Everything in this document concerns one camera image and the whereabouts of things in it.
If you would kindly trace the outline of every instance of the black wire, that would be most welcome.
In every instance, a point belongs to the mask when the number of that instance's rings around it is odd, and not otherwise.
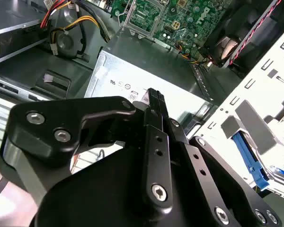
[[[78,19],[82,16],[81,11],[79,10],[79,12],[77,12],[77,17]],[[82,49],[80,51],[77,51],[77,54],[82,55],[85,52],[86,49],[86,33],[85,33],[85,29],[83,26],[83,23],[80,23],[80,30],[81,30],[81,34],[82,34],[82,39],[81,39],[81,43],[82,43]]]
[[[96,20],[96,22],[99,25],[100,34],[101,34],[102,38],[105,40],[105,42],[108,42],[109,38],[106,36],[103,27],[99,23],[99,20],[98,20],[98,18],[96,16],[94,10],[90,6],[88,6],[85,2],[82,2],[80,0],[75,0],[75,4],[77,4],[79,7],[81,7],[85,11],[87,11]]]

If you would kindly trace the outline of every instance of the connector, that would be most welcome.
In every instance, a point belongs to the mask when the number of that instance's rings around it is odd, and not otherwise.
[[[68,35],[68,34],[69,34],[69,32],[66,31],[64,28],[63,28],[63,31],[64,31],[64,34],[65,34],[65,35]]]
[[[67,6],[68,6],[69,9],[74,9],[75,8],[75,4],[74,3],[68,4]]]
[[[58,55],[57,43],[51,44],[51,50],[54,56]]]

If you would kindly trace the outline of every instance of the regulatory label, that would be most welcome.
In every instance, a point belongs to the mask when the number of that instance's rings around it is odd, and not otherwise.
[[[44,0],[43,2],[45,4],[47,10],[49,10],[53,5],[53,0]]]
[[[108,75],[105,85],[101,89],[105,96],[122,96],[130,102],[141,101],[146,93],[146,89],[136,86],[132,81],[116,79]]]

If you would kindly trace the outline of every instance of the wire bundle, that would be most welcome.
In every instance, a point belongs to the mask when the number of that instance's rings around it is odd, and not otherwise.
[[[81,16],[81,13],[77,13],[77,16],[81,18],[81,20],[76,20],[75,22],[75,25],[74,26],[70,26],[70,29],[68,30],[71,30],[72,28],[74,28],[78,23],[81,23],[85,20],[91,20],[99,29],[100,29],[100,34],[101,36],[103,37],[103,39],[105,40],[105,42],[108,42],[110,40],[110,37],[109,37],[109,34],[108,34],[108,31],[104,25],[104,23],[102,22],[102,20],[95,14],[94,10],[89,6],[87,5],[85,2],[82,2],[80,0],[74,0],[74,3],[76,5],[78,5],[80,8],[84,9],[85,11],[87,11],[91,16],[89,16],[90,19],[83,19],[83,17],[80,17]],[[50,7],[50,9],[47,11],[40,27],[43,28],[47,25],[48,23],[48,20],[49,20],[49,17],[57,10],[67,6],[71,4],[71,1],[70,0],[56,0],[54,2],[54,4]],[[86,37],[85,36],[85,32],[82,32],[82,38],[85,39]]]
[[[55,10],[59,10],[63,8],[64,6],[67,6],[68,4],[71,4],[68,0],[56,0],[53,5],[49,8],[47,11],[45,17],[43,18],[43,21],[41,22],[40,27],[43,28],[47,25],[47,22],[49,20],[49,17],[55,12]]]
[[[254,33],[257,31],[257,29],[263,24],[263,22],[266,20],[267,17],[270,16],[272,11],[275,10],[275,8],[281,3],[282,0],[278,0],[277,3],[266,13],[266,15],[261,19],[261,21],[257,24],[256,28],[252,30],[250,35],[247,37],[247,39],[244,41],[243,45],[241,48],[237,51],[236,55],[233,57],[233,59],[230,60],[230,65],[233,64],[233,62],[238,58],[239,54],[242,52],[242,50],[245,48],[247,45],[247,42],[252,38]]]
[[[81,0],[74,0],[74,2],[80,8],[87,11],[96,20],[96,22],[98,23],[98,27],[100,29],[100,34],[101,34],[102,38],[104,39],[105,42],[108,42],[110,40],[108,31],[107,31],[103,21],[95,14],[95,11],[91,8],[91,6],[88,5],[88,3],[86,3],[85,1],[81,1]]]
[[[191,64],[206,64],[208,62],[207,58],[204,58],[202,61],[192,60],[191,54],[184,52],[181,41],[177,41],[175,47],[179,51],[179,54]]]
[[[69,31],[71,29],[73,29],[75,26],[77,26],[80,22],[83,22],[83,21],[86,21],[86,20],[89,20],[91,22],[93,22],[97,27],[99,27],[98,23],[96,22],[96,20],[91,17],[91,16],[82,16],[80,18],[78,18],[77,20],[75,20],[73,23],[67,25],[66,27],[58,27],[58,28],[55,28],[51,31],[51,43],[54,44],[56,43],[56,33],[57,31]]]

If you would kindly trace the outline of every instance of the sticker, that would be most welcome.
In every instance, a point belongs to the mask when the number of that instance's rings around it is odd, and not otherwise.
[[[108,73],[107,69],[104,66],[100,66],[97,72],[95,73],[95,77],[98,79],[102,79],[107,75],[107,73]]]
[[[45,4],[47,10],[49,10],[53,5],[53,0],[44,0],[43,2]]]
[[[102,94],[103,96],[122,96],[130,102],[133,102],[141,101],[146,92],[145,89],[137,87],[136,83],[126,79],[123,80],[116,78],[110,72],[103,70],[101,67],[97,71],[96,75],[97,74],[105,74],[105,77],[102,76],[102,79],[105,80],[101,88],[102,91],[105,91],[105,94]]]

